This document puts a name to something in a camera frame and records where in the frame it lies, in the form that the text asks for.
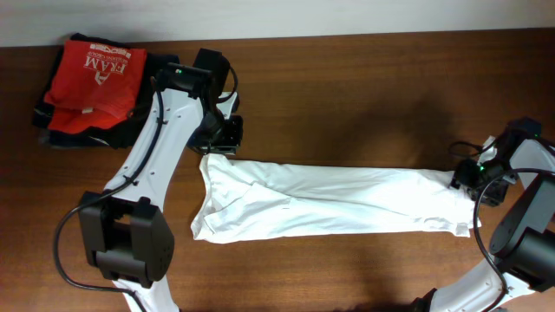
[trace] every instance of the white fabric sleeve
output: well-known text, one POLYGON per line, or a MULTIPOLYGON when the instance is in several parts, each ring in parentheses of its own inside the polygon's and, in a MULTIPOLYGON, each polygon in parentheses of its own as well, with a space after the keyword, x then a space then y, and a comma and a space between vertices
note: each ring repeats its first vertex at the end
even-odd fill
POLYGON ((206 198, 191 228, 218 244, 327 234, 449 231, 469 237, 473 201, 453 172, 200 162, 206 198))

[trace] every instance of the wall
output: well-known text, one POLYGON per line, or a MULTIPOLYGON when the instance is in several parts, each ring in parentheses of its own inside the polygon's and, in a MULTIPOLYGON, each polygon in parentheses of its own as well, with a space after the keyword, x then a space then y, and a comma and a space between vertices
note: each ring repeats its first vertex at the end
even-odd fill
POLYGON ((555 26, 549 0, 2 0, 0 46, 555 26))

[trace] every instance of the folded fabric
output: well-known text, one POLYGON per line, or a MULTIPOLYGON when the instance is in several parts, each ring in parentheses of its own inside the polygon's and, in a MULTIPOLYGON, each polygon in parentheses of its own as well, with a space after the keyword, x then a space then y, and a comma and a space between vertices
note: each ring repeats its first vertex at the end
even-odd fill
POLYGON ((68 40, 44 101, 56 107, 49 129, 108 129, 127 118, 140 88, 147 52, 68 40))
MULTIPOLYGON (((103 38, 89 37, 79 33, 72 35, 70 39, 73 41, 96 42, 118 48, 130 49, 130 47, 124 43, 112 42, 103 38)), ((60 67, 62 56, 63 48, 61 48, 56 55, 50 73, 49 82, 46 85, 41 98, 35 105, 32 120, 32 124, 35 127, 46 129, 52 121, 54 106, 44 102, 43 98, 44 95, 50 90, 51 82, 60 67)), ((139 94, 137 95, 137 100, 134 103, 135 116, 141 117, 149 112, 153 100, 153 90, 151 88, 149 78, 156 75, 156 73, 169 62, 179 63, 180 59, 176 55, 147 54, 139 94)), ((145 121, 146 120, 142 118, 125 119, 109 129, 88 127, 86 130, 75 134, 68 134, 60 131, 49 131, 47 135, 43 137, 42 142, 55 148, 76 148, 89 146, 126 148, 128 146, 132 146, 137 140, 145 121)))
POLYGON ((453 172, 200 163, 206 198, 193 237, 212 243, 328 234, 448 231, 469 237, 473 201, 449 189, 453 172))

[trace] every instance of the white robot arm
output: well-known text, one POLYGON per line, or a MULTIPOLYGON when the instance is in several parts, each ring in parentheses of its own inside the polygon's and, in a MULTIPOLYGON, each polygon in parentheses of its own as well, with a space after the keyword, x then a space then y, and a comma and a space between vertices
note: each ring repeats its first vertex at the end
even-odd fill
POLYGON ((217 51, 201 49, 192 67, 167 64, 152 79, 156 91, 145 126, 124 165, 103 192, 85 192, 55 230, 54 259, 62 278, 81 289, 121 292, 132 311, 179 311, 166 272, 173 234, 162 212, 167 187, 185 146, 198 153, 234 154, 242 139, 238 79, 217 51), (228 72, 235 87, 222 93, 228 72), (78 283, 63 270, 58 242, 79 214, 88 263, 116 288, 78 283), (128 217, 129 222, 122 222, 128 217))
MULTIPOLYGON (((514 132, 511 133, 514 129, 507 128, 503 134, 505 137, 500 137, 501 140, 496 142, 501 144, 500 150, 496 148, 498 155, 493 160, 477 163, 478 170, 487 175, 488 169, 496 172, 495 167, 509 159, 510 168, 505 167, 498 174, 505 181, 495 185, 489 193, 491 198, 485 200, 490 205, 502 201, 508 184, 516 182, 514 174, 519 175, 525 188, 524 194, 504 217, 491 239, 490 252, 495 256, 494 266, 498 272, 485 259, 458 282, 441 289, 432 289, 423 299, 418 298, 413 303, 414 311, 490 311, 520 296, 543 292, 555 284, 555 235, 547 230, 555 213, 555 152, 551 145, 537 139, 538 133, 528 135, 529 131, 538 128, 534 126, 533 120, 523 119, 520 122, 520 126, 528 126, 524 131, 526 135, 517 128, 515 138, 514 132)), ((463 185, 473 183, 473 179, 468 179, 468 174, 465 174, 468 168, 472 167, 459 167, 454 178, 455 184, 457 179, 464 181, 463 185)), ((487 189, 473 189, 482 193, 482 196, 475 198, 480 202, 487 189)), ((481 242, 476 225, 474 232, 481 242)))

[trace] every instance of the wooden table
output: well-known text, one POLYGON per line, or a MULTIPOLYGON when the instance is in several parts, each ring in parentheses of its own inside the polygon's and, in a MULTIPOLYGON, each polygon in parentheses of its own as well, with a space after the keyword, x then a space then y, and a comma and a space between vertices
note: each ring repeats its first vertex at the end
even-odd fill
MULTIPOLYGON (((454 140, 480 143, 530 116, 555 138, 555 30, 445 32, 136 44, 191 64, 219 49, 240 79, 245 135, 238 159, 320 166, 451 170, 454 140)), ((0 309, 125 311, 121 295, 68 286, 51 255, 53 230, 85 190, 100 191, 128 150, 56 150, 30 125, 56 47, 0 49, 0 309)), ((176 239, 169 270, 184 311, 330 311, 408 303, 481 260, 449 233, 193 241, 205 196, 200 156, 186 151, 166 197, 176 239)), ((520 190, 485 208, 489 239, 520 190)), ((87 266, 76 220, 63 232, 69 274, 110 285, 87 266)), ((553 290, 506 306, 547 311, 553 290)))

